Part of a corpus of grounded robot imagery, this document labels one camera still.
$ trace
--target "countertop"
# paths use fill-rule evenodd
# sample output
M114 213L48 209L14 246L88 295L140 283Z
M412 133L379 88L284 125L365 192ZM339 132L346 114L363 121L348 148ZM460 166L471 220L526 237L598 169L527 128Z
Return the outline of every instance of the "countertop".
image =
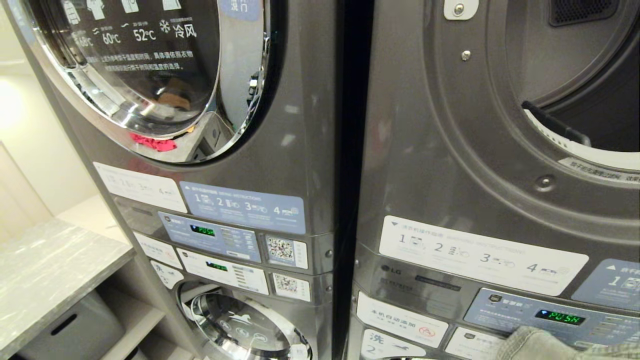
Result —
M0 245L0 359L16 353L134 255L99 197Z

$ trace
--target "washing machine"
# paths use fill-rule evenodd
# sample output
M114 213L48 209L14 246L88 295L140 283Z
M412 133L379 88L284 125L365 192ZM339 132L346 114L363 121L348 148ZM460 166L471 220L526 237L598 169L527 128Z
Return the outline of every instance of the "washing machine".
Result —
M637 1L378 1L347 359L640 336Z
M343 4L3 3L197 355L341 354L367 79Z

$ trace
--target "dryer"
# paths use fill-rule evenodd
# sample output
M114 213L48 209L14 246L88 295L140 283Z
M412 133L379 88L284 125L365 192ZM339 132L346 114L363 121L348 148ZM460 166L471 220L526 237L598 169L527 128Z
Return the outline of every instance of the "dryer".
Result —
M342 5L3 3L90 174L205 344L199 355L339 354L365 91L345 81L343 121Z
M378 1L347 359L640 336L636 1Z

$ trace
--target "shelf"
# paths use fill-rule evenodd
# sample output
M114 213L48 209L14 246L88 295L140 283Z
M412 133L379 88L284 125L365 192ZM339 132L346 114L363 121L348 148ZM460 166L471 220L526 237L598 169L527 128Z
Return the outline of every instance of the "shelf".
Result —
M168 340L149 334L141 343L140 350L149 360L192 360L193 354Z
M125 328L122 339L101 360L123 360L164 318L164 313L112 288L99 288L98 292Z

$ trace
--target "white wall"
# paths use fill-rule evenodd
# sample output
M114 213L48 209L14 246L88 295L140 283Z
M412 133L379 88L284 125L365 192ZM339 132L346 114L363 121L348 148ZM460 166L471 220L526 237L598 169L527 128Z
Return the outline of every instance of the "white wall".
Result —
M97 194L97 189L26 65L2 9L0 45L0 142L57 215Z

